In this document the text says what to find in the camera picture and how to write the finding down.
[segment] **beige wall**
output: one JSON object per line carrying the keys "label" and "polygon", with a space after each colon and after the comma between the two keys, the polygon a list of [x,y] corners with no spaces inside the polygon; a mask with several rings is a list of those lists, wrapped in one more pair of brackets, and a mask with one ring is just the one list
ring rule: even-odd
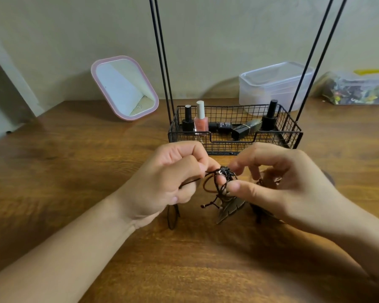
{"label": "beige wall", "polygon": [[[173,96],[235,97],[241,72],[305,62],[327,2],[159,0]],[[100,98],[90,66],[116,55],[164,96],[148,0],[0,0],[0,40],[44,109]],[[368,67],[379,67],[379,0],[349,0],[322,72]]]}

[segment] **wood grain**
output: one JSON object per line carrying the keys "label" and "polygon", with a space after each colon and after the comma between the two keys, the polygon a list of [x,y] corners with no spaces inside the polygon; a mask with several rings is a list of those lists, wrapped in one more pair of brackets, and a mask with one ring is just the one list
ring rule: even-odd
{"label": "wood grain", "polygon": [[[379,217],[379,106],[310,99],[299,123],[299,148]],[[0,270],[121,186],[168,142],[168,127],[163,101],[135,122],[105,101],[63,102],[1,139]],[[249,206],[217,226],[215,209],[199,206],[210,199],[199,189],[174,231],[166,211],[136,231],[81,302],[379,302],[335,244],[270,219],[258,225]]]}

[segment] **black wire basket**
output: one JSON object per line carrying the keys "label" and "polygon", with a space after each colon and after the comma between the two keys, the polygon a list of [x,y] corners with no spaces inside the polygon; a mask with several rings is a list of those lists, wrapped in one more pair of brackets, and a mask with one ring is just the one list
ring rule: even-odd
{"label": "black wire basket", "polygon": [[[191,106],[192,115],[196,106]],[[230,122],[233,126],[245,124],[253,119],[261,119],[268,110],[268,105],[244,106],[205,106],[205,116],[209,122]],[[290,114],[281,106],[276,108],[276,125],[271,131],[257,131],[239,141],[234,141],[231,134],[219,132],[183,132],[182,119],[185,118],[185,106],[177,107],[168,131],[169,142],[197,140],[203,144],[209,155],[237,155],[254,142],[273,143],[289,149],[295,149],[303,132]]]}

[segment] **right hand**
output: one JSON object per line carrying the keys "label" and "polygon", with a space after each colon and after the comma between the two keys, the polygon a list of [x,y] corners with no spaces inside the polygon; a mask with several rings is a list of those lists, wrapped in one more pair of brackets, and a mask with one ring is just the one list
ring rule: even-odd
{"label": "right hand", "polygon": [[[237,175],[248,166],[254,180],[261,177],[262,187],[236,180],[227,191],[256,204],[300,230],[328,237],[348,228],[349,217],[360,208],[346,199],[330,183],[318,166],[302,151],[268,143],[255,143],[243,150],[228,167]],[[281,177],[280,184],[274,183]]]}

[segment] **metal rod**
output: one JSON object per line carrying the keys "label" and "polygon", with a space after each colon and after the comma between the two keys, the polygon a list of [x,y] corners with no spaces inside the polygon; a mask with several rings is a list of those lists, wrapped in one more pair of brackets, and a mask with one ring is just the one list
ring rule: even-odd
{"label": "metal rod", "polygon": [[166,68],[166,77],[167,77],[168,91],[170,93],[170,102],[171,102],[172,116],[174,117],[175,116],[174,103],[172,101],[170,76],[168,74],[166,50],[164,49],[164,39],[163,39],[162,24],[160,22],[159,5],[158,5],[157,0],[154,0],[154,5],[156,6],[157,23],[159,25],[160,40],[161,40],[161,43],[162,43],[163,58],[164,58],[164,67]]}
{"label": "metal rod", "polygon": [[166,79],[165,79],[165,77],[164,77],[163,60],[162,60],[162,55],[161,55],[161,51],[160,51],[159,36],[158,36],[158,34],[157,34],[157,25],[156,25],[156,17],[155,17],[155,15],[154,15],[153,1],[152,1],[152,0],[149,0],[149,3],[150,3],[150,10],[152,11],[154,36],[156,37],[157,52],[158,52],[158,54],[159,54],[159,61],[160,61],[160,70],[162,71],[163,86],[164,86],[164,94],[166,95],[166,104],[167,104],[168,119],[170,120],[170,124],[171,124],[170,104],[168,103],[168,95],[167,95]]}
{"label": "metal rod", "polygon": [[291,103],[291,107],[289,107],[289,112],[292,111],[293,104],[295,103],[296,97],[298,96],[298,92],[299,92],[300,87],[301,87],[301,85],[302,85],[302,82],[303,82],[303,79],[304,79],[304,77],[305,77],[306,71],[308,70],[308,67],[309,67],[310,61],[312,60],[312,56],[313,56],[313,54],[314,54],[314,50],[316,49],[317,42],[318,42],[318,40],[319,40],[319,38],[320,38],[320,35],[321,35],[322,30],[323,30],[324,24],[326,23],[327,16],[328,16],[328,13],[330,12],[331,5],[333,4],[333,1],[334,1],[334,0],[330,0],[330,1],[328,1],[328,5],[327,5],[326,11],[325,11],[324,16],[323,16],[323,20],[321,21],[320,27],[318,28],[318,32],[317,32],[316,38],[314,39],[312,49],[310,50],[310,53],[309,53],[309,56],[308,56],[308,60],[306,61],[306,66],[305,66],[305,68],[303,69],[303,73],[302,73],[302,76],[301,76],[301,78],[300,78],[300,81],[299,81],[298,87],[296,88],[295,95],[293,96],[293,100],[292,100],[292,103]]}
{"label": "metal rod", "polygon": [[306,92],[306,95],[305,95],[305,98],[303,99],[303,102],[302,102],[302,105],[300,106],[300,110],[298,112],[298,116],[296,117],[296,122],[298,122],[299,118],[300,118],[300,115],[302,113],[302,110],[303,110],[303,107],[305,106],[305,103],[306,103],[306,100],[308,99],[308,96],[309,96],[309,92],[310,90],[312,89],[312,86],[313,86],[313,83],[314,83],[314,80],[317,76],[317,73],[318,73],[318,70],[320,69],[320,66],[321,66],[321,63],[323,62],[323,59],[324,59],[324,56],[326,55],[326,52],[327,52],[327,48],[331,42],[331,39],[333,37],[333,34],[334,34],[334,31],[335,31],[335,28],[337,27],[337,24],[338,24],[338,21],[340,20],[340,17],[341,17],[341,14],[344,10],[344,7],[345,7],[345,4],[347,3],[347,0],[342,0],[342,3],[341,3],[341,6],[340,6],[340,9],[338,10],[338,13],[337,13],[337,16],[334,20],[334,24],[333,24],[333,27],[331,28],[331,31],[330,31],[330,34],[328,35],[328,38],[327,38],[327,41],[326,41],[326,44],[324,45],[324,48],[323,48],[323,52],[321,53],[321,56],[320,56],[320,59],[317,63],[317,67],[316,67],[316,70],[314,71],[313,73],[313,76],[312,76],[312,80],[310,81],[310,84],[309,84],[309,87],[308,87],[308,90]]}

